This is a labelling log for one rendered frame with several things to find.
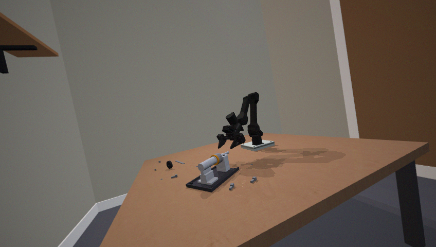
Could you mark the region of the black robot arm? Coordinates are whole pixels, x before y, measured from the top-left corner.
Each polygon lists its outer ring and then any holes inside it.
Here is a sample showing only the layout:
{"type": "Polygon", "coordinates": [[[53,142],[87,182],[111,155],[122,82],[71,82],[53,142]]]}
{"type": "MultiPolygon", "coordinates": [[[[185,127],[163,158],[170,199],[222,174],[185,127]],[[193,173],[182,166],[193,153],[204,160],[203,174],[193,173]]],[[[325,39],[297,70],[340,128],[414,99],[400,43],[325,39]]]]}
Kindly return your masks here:
{"type": "Polygon", "coordinates": [[[241,111],[239,115],[236,117],[235,113],[232,112],[226,116],[227,121],[230,126],[223,126],[222,131],[226,133],[232,133],[234,135],[235,128],[239,131],[243,131],[242,125],[246,125],[248,123],[247,112],[250,104],[250,124],[248,127],[248,134],[252,137],[252,145],[261,145],[263,144],[261,136],[263,132],[260,130],[259,125],[257,124],[257,103],[259,101],[259,94],[257,92],[248,94],[248,96],[243,97],[243,103],[241,107],[241,111]]]}

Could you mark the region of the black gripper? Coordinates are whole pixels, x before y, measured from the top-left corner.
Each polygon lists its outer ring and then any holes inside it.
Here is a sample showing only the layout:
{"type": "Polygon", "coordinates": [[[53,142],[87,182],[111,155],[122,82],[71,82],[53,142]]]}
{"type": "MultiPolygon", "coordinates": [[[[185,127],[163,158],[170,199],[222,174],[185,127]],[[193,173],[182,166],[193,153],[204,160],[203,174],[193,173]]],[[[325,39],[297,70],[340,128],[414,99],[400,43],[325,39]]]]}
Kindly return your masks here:
{"type": "Polygon", "coordinates": [[[245,137],[242,133],[239,133],[239,130],[237,128],[235,128],[235,133],[234,135],[232,133],[227,133],[227,136],[224,136],[223,134],[218,134],[217,138],[219,140],[219,145],[218,148],[222,147],[226,140],[233,140],[233,143],[230,146],[230,149],[242,144],[245,142],[245,137]]]}

